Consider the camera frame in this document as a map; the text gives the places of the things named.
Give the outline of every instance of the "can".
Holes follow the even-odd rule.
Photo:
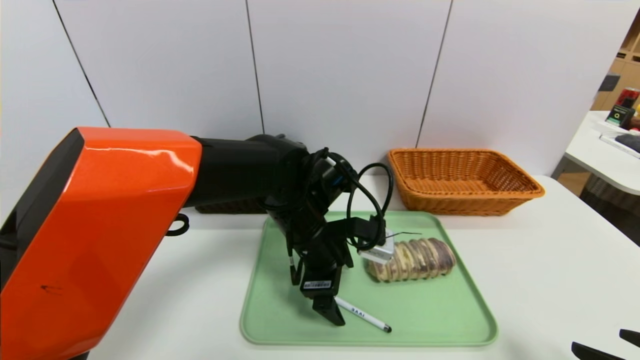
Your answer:
[[[640,90],[636,88],[625,88],[620,92],[620,96],[618,96],[618,100],[616,101],[616,105],[625,106],[627,104],[631,104],[631,108],[633,107],[633,103],[637,100],[638,95],[640,95]]]

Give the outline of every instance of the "green tray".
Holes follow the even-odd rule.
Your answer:
[[[326,219],[344,216],[328,213]],[[353,216],[369,218],[364,212]],[[344,309],[347,324],[342,327],[313,311],[312,301],[291,285],[284,235],[268,219],[240,319],[245,338],[261,345],[368,347],[467,347],[493,342],[498,335],[495,319],[438,219],[423,212],[388,211],[385,220],[394,233],[422,234],[397,235],[396,241],[438,238],[449,244],[458,259],[445,277],[376,282],[365,272],[364,259],[349,246],[354,267],[344,267],[339,297],[389,324],[391,333]]]

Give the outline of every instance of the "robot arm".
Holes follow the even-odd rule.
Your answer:
[[[249,198],[258,199],[285,234],[292,283],[319,314],[344,325],[333,297],[342,266],[353,266],[348,239],[367,251],[385,237],[383,212],[357,179],[338,154],[310,154],[282,137],[233,141],[169,130],[73,130],[0,229],[2,358],[66,360],[86,353],[108,330],[173,221],[185,221],[181,208]],[[355,188],[372,199],[377,215],[327,223],[328,206]]]

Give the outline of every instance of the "white wall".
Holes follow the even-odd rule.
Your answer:
[[[262,133],[244,1],[56,3],[113,127]]]
[[[495,149],[550,175],[639,5],[454,0],[419,146]]]
[[[51,1],[2,2],[4,221],[42,162],[76,126],[106,123]]]
[[[355,168],[414,147],[448,0],[249,0],[266,133]]]

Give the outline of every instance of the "table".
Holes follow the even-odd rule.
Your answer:
[[[191,229],[163,240],[89,360],[575,359],[572,341],[640,357],[618,338],[640,330],[640,249],[555,180],[536,179],[546,196],[503,217],[439,217],[498,322],[487,347],[252,345],[239,319],[266,216],[187,210]],[[362,183],[383,199],[385,177]],[[361,193],[353,207],[372,209]],[[389,208],[403,209],[397,194]]]
[[[593,128],[596,122],[604,122],[608,114],[608,111],[587,113],[552,177],[557,179],[570,160],[615,188],[640,195],[640,160],[601,141],[601,132]]]

